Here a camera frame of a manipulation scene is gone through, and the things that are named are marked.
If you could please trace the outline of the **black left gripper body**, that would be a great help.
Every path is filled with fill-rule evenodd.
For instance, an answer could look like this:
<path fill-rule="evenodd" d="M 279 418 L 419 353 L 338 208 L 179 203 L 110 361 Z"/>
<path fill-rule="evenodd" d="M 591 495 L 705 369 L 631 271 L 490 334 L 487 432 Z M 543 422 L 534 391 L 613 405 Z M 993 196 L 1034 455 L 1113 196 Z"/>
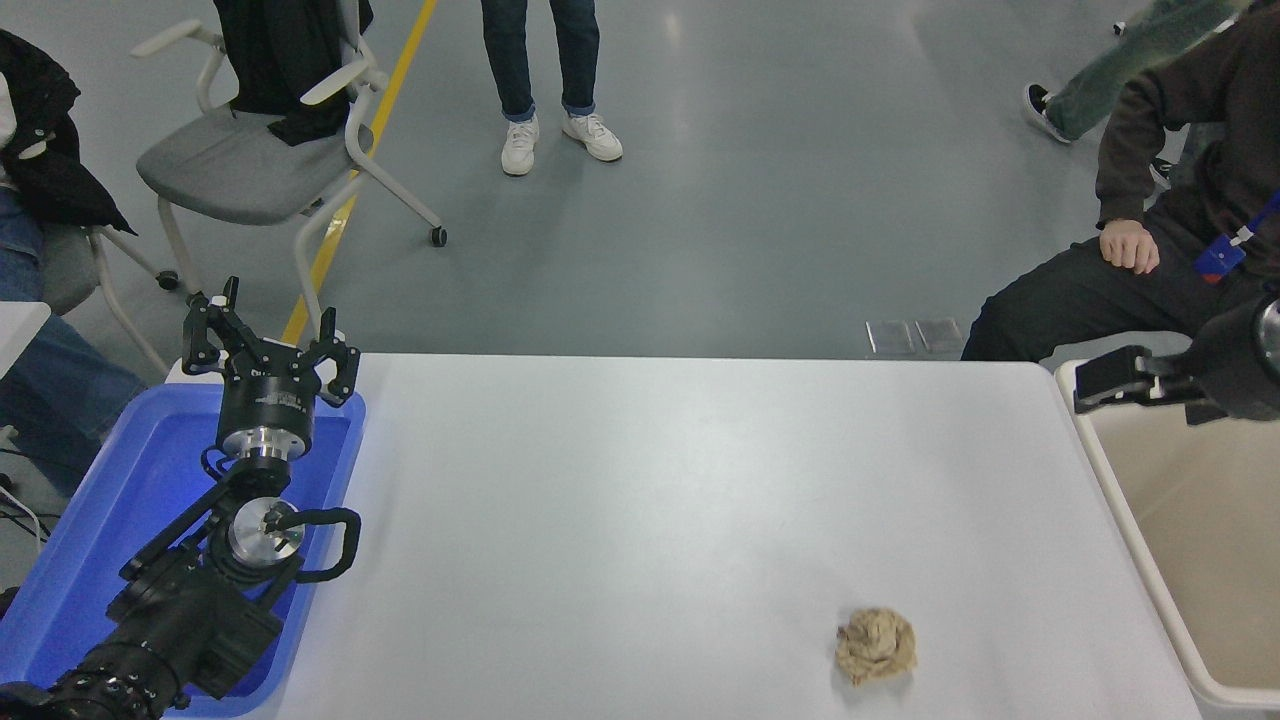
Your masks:
<path fill-rule="evenodd" d="M 266 427 L 308 438 L 319 379 L 301 356 L 297 347 L 276 342 L 259 351 L 244 347 L 230 352 L 223 373 L 218 437 Z"/>

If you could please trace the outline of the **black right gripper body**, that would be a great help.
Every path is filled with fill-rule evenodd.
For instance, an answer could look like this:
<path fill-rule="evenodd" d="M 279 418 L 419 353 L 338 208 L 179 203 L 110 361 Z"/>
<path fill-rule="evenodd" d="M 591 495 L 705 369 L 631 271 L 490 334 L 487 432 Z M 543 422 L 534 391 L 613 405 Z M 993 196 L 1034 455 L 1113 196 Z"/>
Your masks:
<path fill-rule="evenodd" d="M 1185 352 L 1185 373 L 1202 398 L 1231 419 L 1276 421 L 1279 418 L 1277 300 L 1233 309 L 1210 320 Z"/>

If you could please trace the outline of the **person's right hand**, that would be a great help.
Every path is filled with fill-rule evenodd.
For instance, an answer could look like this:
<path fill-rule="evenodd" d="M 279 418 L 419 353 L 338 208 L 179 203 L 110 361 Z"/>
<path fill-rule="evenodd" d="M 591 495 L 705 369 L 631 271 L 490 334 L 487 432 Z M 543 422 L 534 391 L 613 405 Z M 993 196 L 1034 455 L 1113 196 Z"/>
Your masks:
<path fill-rule="evenodd" d="M 1112 219 L 1100 232 L 1102 259 L 1134 274 L 1148 274 L 1160 265 L 1161 256 L 1155 237 L 1139 220 Z"/>

